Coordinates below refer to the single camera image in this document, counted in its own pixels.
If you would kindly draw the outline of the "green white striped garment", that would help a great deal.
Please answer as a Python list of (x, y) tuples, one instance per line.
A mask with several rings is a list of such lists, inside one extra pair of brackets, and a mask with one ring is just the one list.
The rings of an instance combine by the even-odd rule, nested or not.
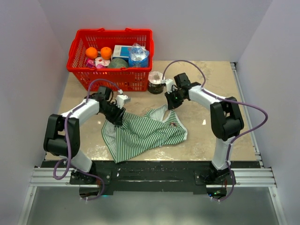
[(188, 131), (167, 105), (147, 111), (143, 116), (125, 112), (122, 126), (106, 121), (102, 138), (115, 161), (132, 159), (145, 151), (168, 145), (177, 145), (187, 139)]

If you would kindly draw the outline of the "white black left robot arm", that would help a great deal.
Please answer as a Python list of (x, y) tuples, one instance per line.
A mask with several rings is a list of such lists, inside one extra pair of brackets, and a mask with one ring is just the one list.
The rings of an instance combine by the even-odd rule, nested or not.
[(118, 93), (114, 99), (112, 89), (101, 86), (96, 93), (88, 94), (73, 109), (62, 114), (51, 114), (48, 118), (44, 150), (65, 159), (66, 171), (74, 166), (81, 172), (80, 177), (87, 184), (96, 181), (97, 171), (92, 160), (80, 150), (80, 126), (99, 113), (113, 125), (121, 126), (126, 110), (124, 105), (130, 98), (122, 90), (118, 90)]

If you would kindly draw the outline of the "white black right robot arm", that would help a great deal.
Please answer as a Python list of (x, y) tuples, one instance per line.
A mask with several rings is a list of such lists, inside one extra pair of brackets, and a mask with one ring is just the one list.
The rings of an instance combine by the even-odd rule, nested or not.
[(194, 101), (210, 111), (211, 130), (216, 137), (214, 156), (210, 162), (205, 183), (220, 184), (230, 173), (233, 140), (244, 128), (244, 121), (234, 97), (225, 98), (206, 90), (198, 82), (190, 82), (185, 73), (174, 79), (162, 80), (169, 110), (182, 105), (184, 100)]

